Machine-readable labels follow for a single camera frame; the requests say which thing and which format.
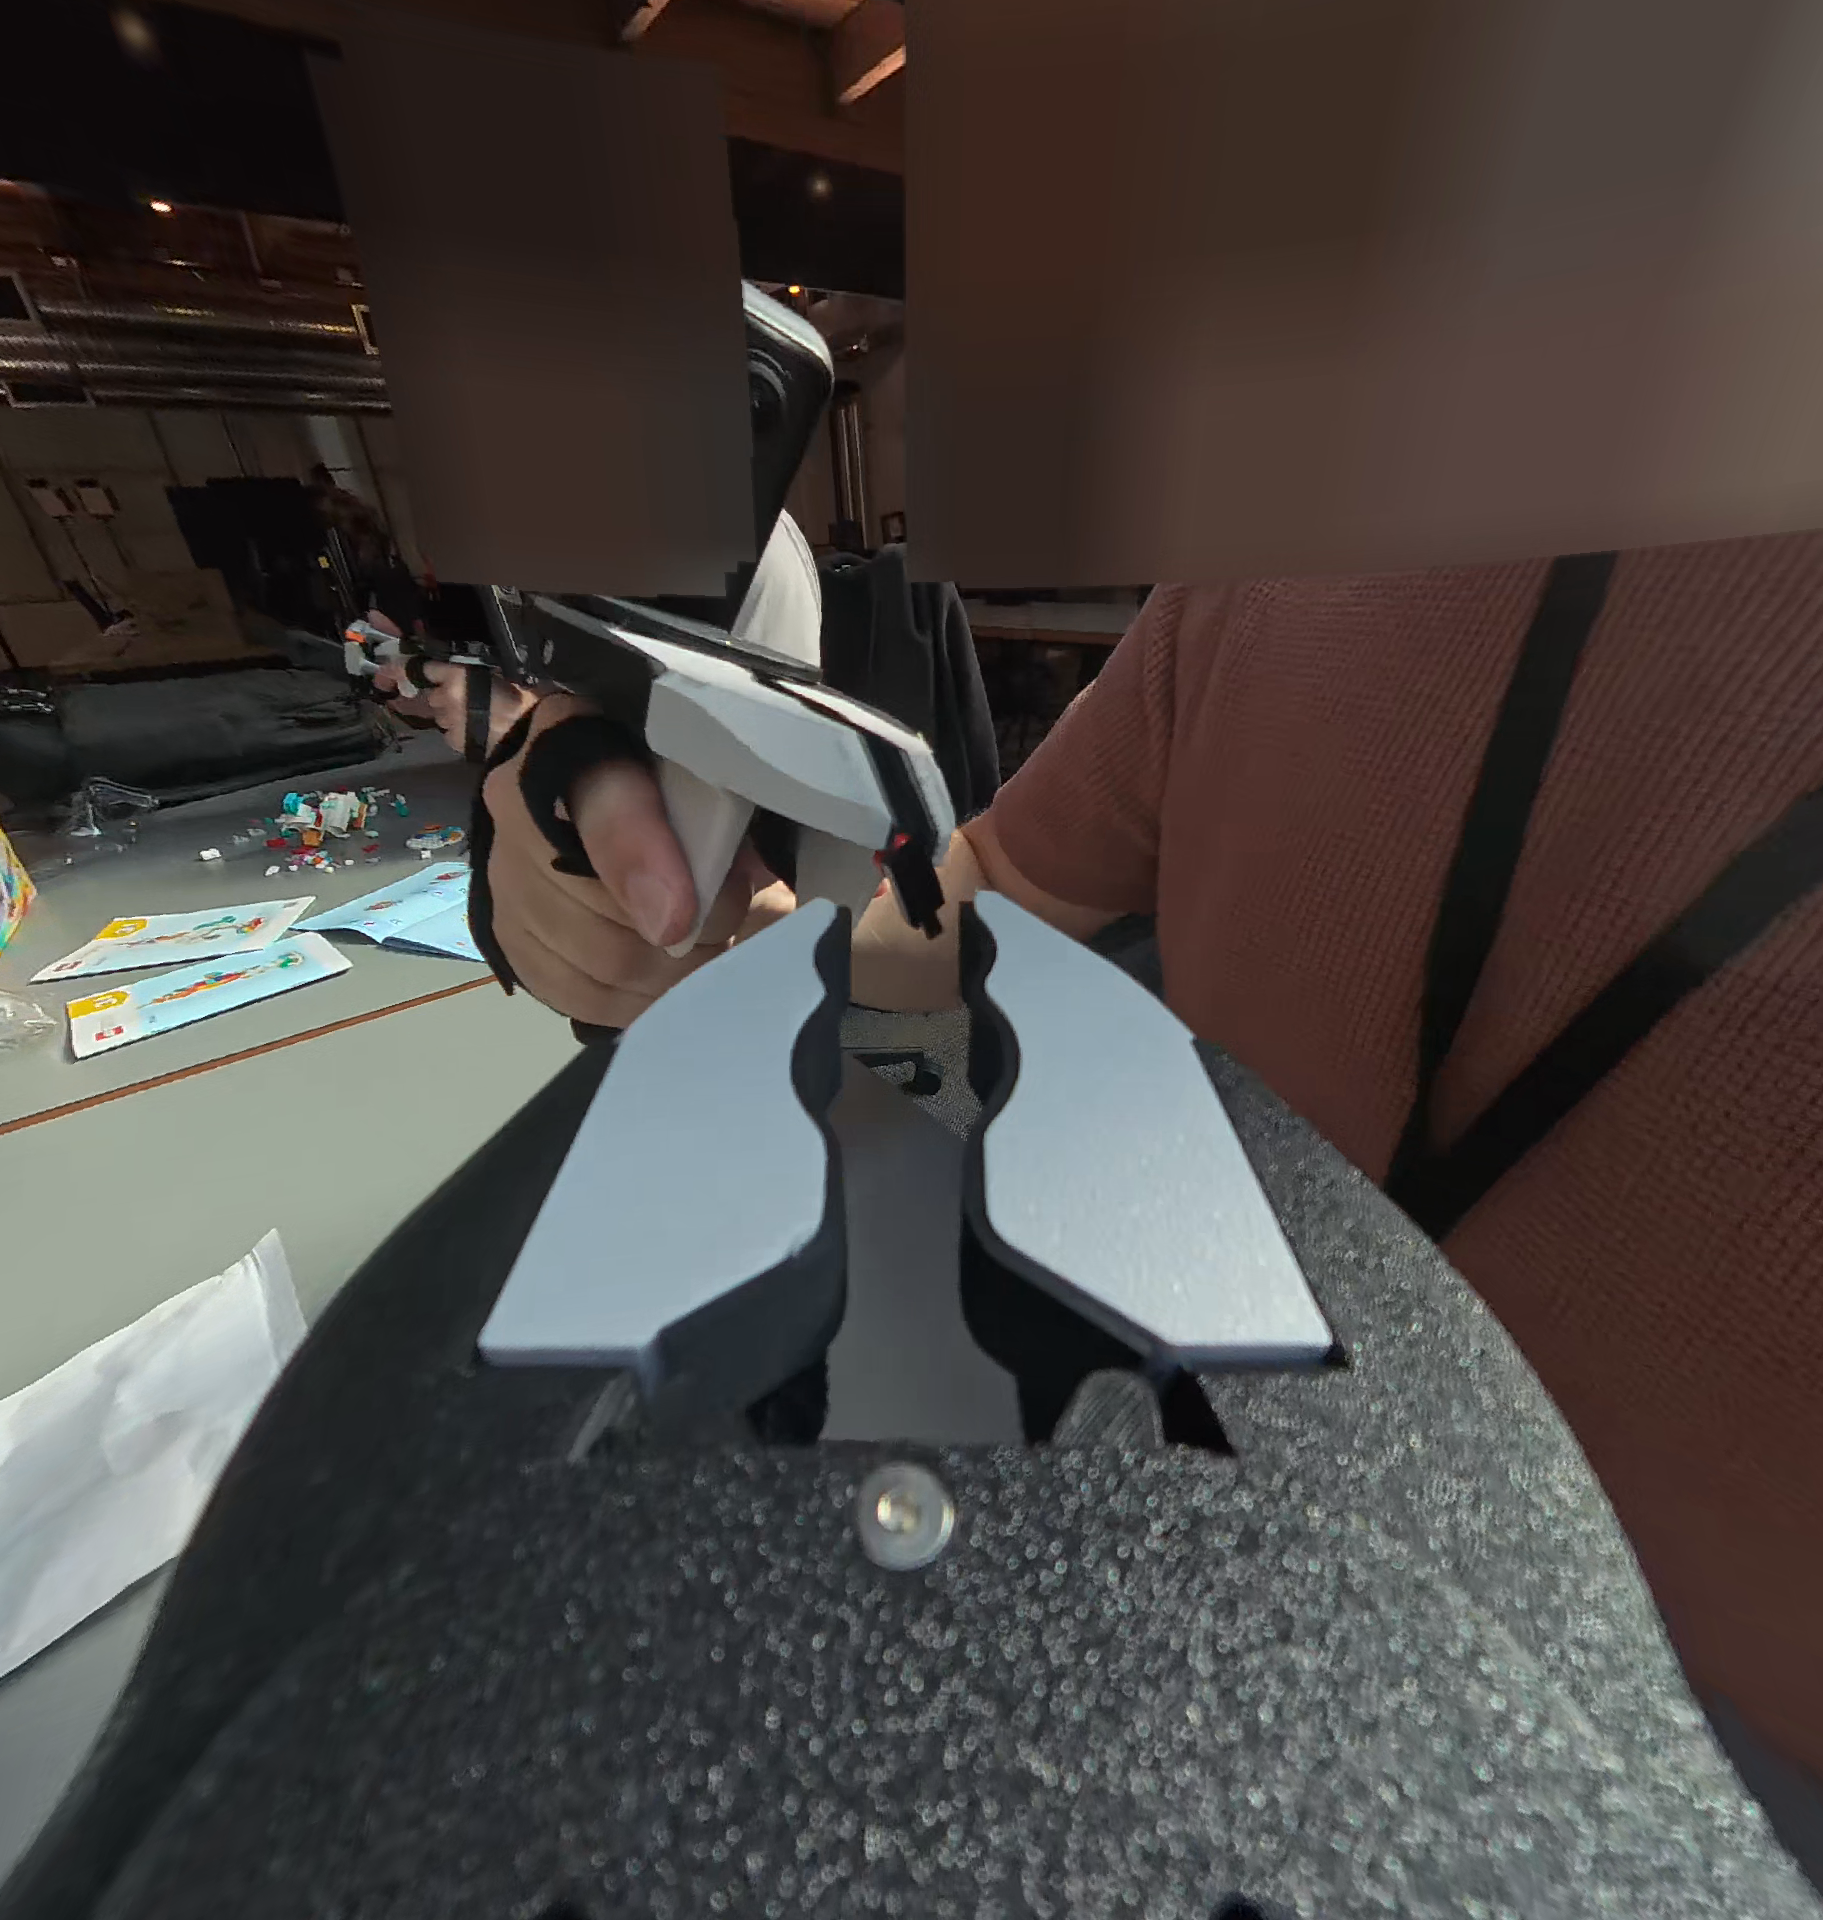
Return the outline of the small black lego assembly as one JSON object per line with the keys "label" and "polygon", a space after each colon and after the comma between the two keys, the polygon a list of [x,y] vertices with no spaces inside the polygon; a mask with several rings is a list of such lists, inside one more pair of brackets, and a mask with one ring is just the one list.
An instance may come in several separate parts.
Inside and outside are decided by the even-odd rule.
{"label": "small black lego assembly", "polygon": [[923,940],[935,941],[944,932],[940,915],[946,910],[940,883],[944,850],[925,831],[907,832],[914,835],[914,848],[892,857],[887,838],[884,848],[873,852],[880,874],[877,894],[889,894],[889,899],[896,902],[904,925]]}

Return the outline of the pile of loose lego bricks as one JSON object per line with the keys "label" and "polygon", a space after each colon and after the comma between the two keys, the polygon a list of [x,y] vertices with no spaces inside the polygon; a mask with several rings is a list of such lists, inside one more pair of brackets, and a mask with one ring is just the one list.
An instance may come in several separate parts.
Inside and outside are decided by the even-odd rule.
{"label": "pile of loose lego bricks", "polygon": [[401,786],[286,787],[229,808],[200,828],[193,863],[279,878],[335,878],[389,868],[430,868],[465,857],[467,831],[452,801],[425,801]]}

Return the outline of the black duffel bag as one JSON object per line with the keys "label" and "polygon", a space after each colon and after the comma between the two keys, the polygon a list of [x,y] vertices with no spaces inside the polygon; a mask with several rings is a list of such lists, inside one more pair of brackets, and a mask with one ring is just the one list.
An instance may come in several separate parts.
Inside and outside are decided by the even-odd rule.
{"label": "black duffel bag", "polygon": [[180,806],[368,764],[394,741],[372,702],[317,668],[15,688],[0,696],[0,796],[24,816],[104,782]]}

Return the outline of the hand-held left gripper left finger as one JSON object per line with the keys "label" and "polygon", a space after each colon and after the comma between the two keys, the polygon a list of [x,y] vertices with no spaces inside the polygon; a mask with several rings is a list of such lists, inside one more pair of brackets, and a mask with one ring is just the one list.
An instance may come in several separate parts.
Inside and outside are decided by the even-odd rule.
{"label": "hand-held left gripper left finger", "polygon": [[809,902],[613,1044],[477,1333],[502,1371],[616,1371],[662,1420],[743,1411],[846,1314],[830,1110],[851,916]]}

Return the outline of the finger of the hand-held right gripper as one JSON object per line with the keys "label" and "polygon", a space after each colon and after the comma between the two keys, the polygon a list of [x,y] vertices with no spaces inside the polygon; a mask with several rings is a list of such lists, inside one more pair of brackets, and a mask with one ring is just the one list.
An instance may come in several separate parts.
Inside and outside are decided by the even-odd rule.
{"label": "finger of the hand-held right gripper", "polygon": [[862,915],[893,816],[873,749],[893,723],[804,683],[766,683],[722,658],[659,658],[644,709],[667,819],[704,926],[756,809],[798,828],[793,891]]}
{"label": "finger of the hand-held right gripper", "polygon": [[955,809],[938,759],[923,734],[898,723],[882,709],[832,688],[813,688],[809,705],[842,722],[856,736],[877,775],[889,813],[889,831],[925,831],[946,857],[955,832]]}

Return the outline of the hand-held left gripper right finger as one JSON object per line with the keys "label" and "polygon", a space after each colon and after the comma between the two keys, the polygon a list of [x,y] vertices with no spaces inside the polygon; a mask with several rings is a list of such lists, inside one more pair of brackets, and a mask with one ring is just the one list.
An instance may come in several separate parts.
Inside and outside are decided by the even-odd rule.
{"label": "hand-held left gripper right finger", "polygon": [[1194,1032],[1013,899],[959,925],[967,1080],[961,1306],[1049,1437],[1086,1381],[1146,1384],[1169,1437],[1218,1437],[1204,1381],[1323,1371],[1335,1333]]}

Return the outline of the black jacket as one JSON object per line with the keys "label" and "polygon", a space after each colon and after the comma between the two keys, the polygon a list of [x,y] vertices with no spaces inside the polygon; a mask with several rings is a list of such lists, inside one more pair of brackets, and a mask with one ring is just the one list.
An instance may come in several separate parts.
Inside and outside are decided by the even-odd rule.
{"label": "black jacket", "polygon": [[993,709],[963,600],[909,577],[904,548],[820,560],[825,683],[925,739],[955,823],[998,793]]}

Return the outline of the flat empty white paper bag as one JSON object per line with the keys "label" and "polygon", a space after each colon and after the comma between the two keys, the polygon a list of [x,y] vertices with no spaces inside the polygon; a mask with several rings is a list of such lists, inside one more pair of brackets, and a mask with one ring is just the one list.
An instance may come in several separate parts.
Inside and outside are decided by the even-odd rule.
{"label": "flat empty white paper bag", "polygon": [[0,1680],[186,1548],[304,1335],[266,1234],[0,1400]]}

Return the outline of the metal ventilation duct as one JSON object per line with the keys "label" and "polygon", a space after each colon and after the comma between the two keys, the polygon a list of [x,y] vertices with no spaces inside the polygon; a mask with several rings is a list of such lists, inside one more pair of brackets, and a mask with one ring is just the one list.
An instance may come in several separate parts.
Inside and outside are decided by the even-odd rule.
{"label": "metal ventilation duct", "polygon": [[0,403],[389,411],[382,359],[353,324],[71,299],[0,316]]}

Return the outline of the person's right hand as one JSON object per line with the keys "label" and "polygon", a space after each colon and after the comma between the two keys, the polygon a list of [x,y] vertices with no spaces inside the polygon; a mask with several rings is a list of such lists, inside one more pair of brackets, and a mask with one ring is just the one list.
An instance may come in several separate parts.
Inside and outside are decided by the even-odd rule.
{"label": "person's right hand", "polygon": [[704,907],[648,755],[571,696],[539,698],[488,755],[471,855],[491,973],[585,1044],[795,910],[749,842]]}

